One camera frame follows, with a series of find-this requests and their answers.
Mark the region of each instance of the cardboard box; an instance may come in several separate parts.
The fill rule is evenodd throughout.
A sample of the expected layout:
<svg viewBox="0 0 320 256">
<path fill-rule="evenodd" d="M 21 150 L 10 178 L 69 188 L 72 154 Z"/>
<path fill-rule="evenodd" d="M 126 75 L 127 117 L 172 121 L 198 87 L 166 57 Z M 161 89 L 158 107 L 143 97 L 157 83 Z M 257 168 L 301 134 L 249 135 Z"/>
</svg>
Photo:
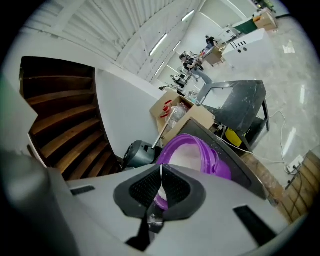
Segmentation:
<svg viewBox="0 0 320 256">
<path fill-rule="evenodd" d="M 160 118 L 163 115 L 163 107 L 165 103 L 172 100 L 171 105 L 176 106 L 178 103 L 184 103 L 190 110 L 184 115 L 183 118 L 168 132 L 164 132 L 162 136 L 163 145 L 171 141 L 186 124 L 190 118 L 194 118 L 205 128 L 209 129 L 215 123 L 215 116 L 206 110 L 203 106 L 196 106 L 191 101 L 180 96 L 174 91 L 168 91 L 163 95 L 150 109 L 151 115 L 155 118 L 159 133 L 162 131 L 166 124 L 165 118 Z"/>
<path fill-rule="evenodd" d="M 268 11 L 264 12 L 261 15 L 261 19 L 254 24 L 258 29 L 265 29 L 266 31 L 274 30 L 278 27 L 276 19 Z"/>
</svg>

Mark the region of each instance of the black mesh vent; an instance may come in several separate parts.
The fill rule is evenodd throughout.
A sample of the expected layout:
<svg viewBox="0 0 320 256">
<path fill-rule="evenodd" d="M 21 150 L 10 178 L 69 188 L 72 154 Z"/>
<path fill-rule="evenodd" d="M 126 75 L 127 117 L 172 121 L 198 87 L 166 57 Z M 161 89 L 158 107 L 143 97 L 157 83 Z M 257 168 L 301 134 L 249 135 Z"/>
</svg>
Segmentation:
<svg viewBox="0 0 320 256">
<path fill-rule="evenodd" d="M 190 194 L 190 185 L 172 172 L 162 170 L 162 180 L 169 208 L 180 203 Z"/>
<path fill-rule="evenodd" d="M 130 196 L 148 208 L 159 191 L 159 184 L 161 184 L 160 172 L 154 171 L 130 187 Z"/>
</svg>

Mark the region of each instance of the purple plastic container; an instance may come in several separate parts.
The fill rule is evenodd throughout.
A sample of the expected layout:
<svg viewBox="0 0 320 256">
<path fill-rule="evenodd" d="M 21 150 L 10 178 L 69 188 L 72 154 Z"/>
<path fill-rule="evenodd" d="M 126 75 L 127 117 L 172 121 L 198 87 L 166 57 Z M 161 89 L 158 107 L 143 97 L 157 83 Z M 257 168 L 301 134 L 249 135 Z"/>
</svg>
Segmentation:
<svg viewBox="0 0 320 256">
<path fill-rule="evenodd" d="M 182 145 L 196 144 L 199 147 L 201 155 L 201 172 L 208 175 L 216 175 L 218 177 L 231 180 L 231 172 L 228 165 L 219 159 L 218 153 L 211 149 L 203 140 L 189 135 L 180 134 L 173 138 L 163 149 L 157 164 L 168 164 L 174 152 Z M 168 209 L 168 203 L 159 194 L 154 199 L 155 203 L 163 210 Z"/>
</svg>

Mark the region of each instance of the white ceiling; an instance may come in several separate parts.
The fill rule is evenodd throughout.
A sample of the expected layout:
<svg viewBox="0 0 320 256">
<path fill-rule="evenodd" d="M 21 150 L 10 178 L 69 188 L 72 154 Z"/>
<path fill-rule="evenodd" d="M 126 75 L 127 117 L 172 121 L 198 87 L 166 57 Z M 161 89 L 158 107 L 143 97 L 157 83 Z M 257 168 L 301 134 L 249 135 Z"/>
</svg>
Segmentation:
<svg viewBox="0 0 320 256">
<path fill-rule="evenodd" d="M 121 65 L 146 81 L 173 55 L 202 0 L 50 0 L 25 32 L 50 33 Z M 160 38 L 168 36 L 149 56 Z"/>
</svg>

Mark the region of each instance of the white table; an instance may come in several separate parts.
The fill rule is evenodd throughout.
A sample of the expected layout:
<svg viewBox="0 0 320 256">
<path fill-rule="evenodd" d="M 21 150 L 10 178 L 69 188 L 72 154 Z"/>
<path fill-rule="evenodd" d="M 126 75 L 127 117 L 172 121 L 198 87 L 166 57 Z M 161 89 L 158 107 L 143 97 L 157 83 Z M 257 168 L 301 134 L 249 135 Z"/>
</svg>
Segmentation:
<svg viewBox="0 0 320 256">
<path fill-rule="evenodd" d="M 274 60 L 275 51 L 266 30 L 261 28 L 230 42 L 222 57 L 232 67 L 243 70 L 269 65 Z"/>
</svg>

